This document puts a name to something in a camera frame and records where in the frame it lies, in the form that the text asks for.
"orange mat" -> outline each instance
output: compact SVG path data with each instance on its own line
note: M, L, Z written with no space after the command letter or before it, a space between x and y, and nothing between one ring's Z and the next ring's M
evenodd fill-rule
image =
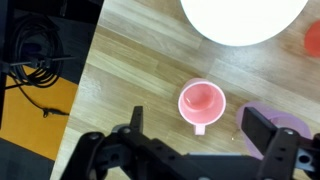
M7 86L13 85L7 78ZM23 86L25 92L42 107L70 112L78 86L62 78L50 88ZM50 114L33 106L18 88L6 91L0 137L35 153L55 160L68 116Z

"wood grain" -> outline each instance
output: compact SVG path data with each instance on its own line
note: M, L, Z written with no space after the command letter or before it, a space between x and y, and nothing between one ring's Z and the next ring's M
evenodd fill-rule
M178 0L105 1L51 179L60 177L83 133L108 135L129 122L135 105L144 106L144 134L180 153L247 154L235 114L253 100L292 113L320 132L320 61L303 48L306 30L320 18L319 5L310 0L270 40L227 47L201 36ZM181 87L193 77L209 79L227 98L225 113L205 136L193 135L177 108ZM295 176L306 178L301 172ZM108 179L127 178L115 169Z

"screw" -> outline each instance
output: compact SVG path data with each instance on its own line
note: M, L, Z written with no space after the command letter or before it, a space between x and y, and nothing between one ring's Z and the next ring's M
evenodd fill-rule
M124 128L124 129L122 130L122 132L125 133L125 134L128 134L128 133L131 132L131 129L130 129L130 128Z
M90 134L90 139L92 140L96 140L100 137L100 135L98 133L93 133L93 134Z
M294 132L291 129L285 129L284 132L286 132L289 135L294 134Z
M210 180L208 177L199 177L198 180Z

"purple lid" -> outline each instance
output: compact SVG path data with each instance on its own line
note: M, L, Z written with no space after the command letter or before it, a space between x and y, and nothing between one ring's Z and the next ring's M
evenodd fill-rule
M272 109L271 107L268 107L260 102L249 102L244 104L239 108L236 115L236 122L238 127L241 129L241 123L242 123L242 117L243 117L243 111L245 107L254 107L256 110L258 110L264 117L266 117L268 120L270 120L274 125L277 127L288 127L295 131L297 131L301 136L311 139L311 132L309 127L305 122L300 120L299 118L286 113L281 112ZM253 145L253 143L250 141L250 139L243 133L245 138L246 146L251 154L251 156L254 156L258 159L262 159L263 155L260 153L260 151Z

